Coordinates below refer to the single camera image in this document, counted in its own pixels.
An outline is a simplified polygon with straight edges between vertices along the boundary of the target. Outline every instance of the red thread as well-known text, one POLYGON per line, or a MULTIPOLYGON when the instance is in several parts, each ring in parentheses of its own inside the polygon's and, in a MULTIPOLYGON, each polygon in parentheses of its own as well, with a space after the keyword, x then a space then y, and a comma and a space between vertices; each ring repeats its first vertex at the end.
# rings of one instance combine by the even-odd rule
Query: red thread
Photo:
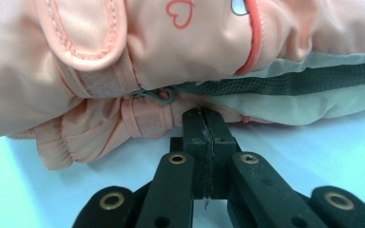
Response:
POLYGON ((194 13, 194 7, 195 7, 195 5, 192 2, 192 0, 172 0, 165 6, 165 11, 167 12, 167 14, 169 16, 171 16, 173 18, 174 27, 176 27, 177 29, 185 29, 191 23, 192 15, 194 13), (171 8, 173 6, 178 6, 179 4, 186 4, 189 7, 189 13, 188 13, 186 19, 181 24, 179 24, 177 22, 180 15, 177 12, 171 11, 171 8))

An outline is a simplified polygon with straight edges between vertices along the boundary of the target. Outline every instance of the pink fabric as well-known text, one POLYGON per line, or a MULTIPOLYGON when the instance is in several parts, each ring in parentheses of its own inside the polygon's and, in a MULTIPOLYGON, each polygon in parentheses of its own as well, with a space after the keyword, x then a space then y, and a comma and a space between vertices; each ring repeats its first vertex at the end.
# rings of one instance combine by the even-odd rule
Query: pink fabric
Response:
POLYGON ((47 168, 64 168, 159 137, 193 107, 241 120, 201 96, 163 105, 132 91, 365 52, 365 1, 245 3, 247 15, 230 0, 0 0, 0 136, 34 129, 47 168))

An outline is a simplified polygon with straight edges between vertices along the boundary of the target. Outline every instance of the red trim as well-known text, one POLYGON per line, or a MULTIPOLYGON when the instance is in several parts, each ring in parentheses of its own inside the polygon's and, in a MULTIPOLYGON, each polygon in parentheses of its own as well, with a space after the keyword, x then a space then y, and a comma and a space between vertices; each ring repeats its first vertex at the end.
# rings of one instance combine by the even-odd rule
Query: red trim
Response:
POLYGON ((248 73, 256 64, 260 48, 262 47, 262 24, 259 17, 259 8, 257 0, 245 0, 245 6, 250 14, 250 26, 253 30, 253 40, 251 41, 251 51, 247 62, 236 71, 236 75, 244 75, 248 73))

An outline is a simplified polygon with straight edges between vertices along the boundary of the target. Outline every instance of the light blue surface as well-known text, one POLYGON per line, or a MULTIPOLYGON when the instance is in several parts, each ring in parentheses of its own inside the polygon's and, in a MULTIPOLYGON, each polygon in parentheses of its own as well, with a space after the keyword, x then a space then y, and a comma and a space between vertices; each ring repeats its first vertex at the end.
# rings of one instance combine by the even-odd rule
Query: light blue surface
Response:
MULTIPOLYGON (((365 201, 365 112, 307 126, 232 124, 241 148, 260 153, 300 193, 322 185, 344 188, 365 201)), ((153 178, 174 128, 158 140, 133 139, 89 164, 47 171, 35 141, 0 138, 0 227, 70 227, 98 190, 136 190, 153 178)), ((225 201, 195 203, 195 227, 231 227, 225 201)))

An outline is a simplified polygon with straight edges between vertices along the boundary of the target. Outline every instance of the pink jacket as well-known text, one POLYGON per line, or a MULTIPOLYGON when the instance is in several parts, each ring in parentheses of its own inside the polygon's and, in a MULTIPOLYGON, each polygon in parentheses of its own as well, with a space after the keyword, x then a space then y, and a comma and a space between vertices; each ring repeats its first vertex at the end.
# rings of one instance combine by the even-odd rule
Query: pink jacket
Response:
POLYGON ((172 104, 128 96, 365 64, 365 1, 245 0, 247 12, 232 9, 231 0, 0 0, 0 136, 30 134, 47 168, 59 169, 100 158, 130 137, 162 136, 193 107, 216 109, 227 122, 282 124, 365 109, 365 86, 314 94, 318 102, 301 98, 296 108, 317 110, 304 113, 305 122, 291 119, 296 108, 273 109, 294 96, 178 92, 172 104))

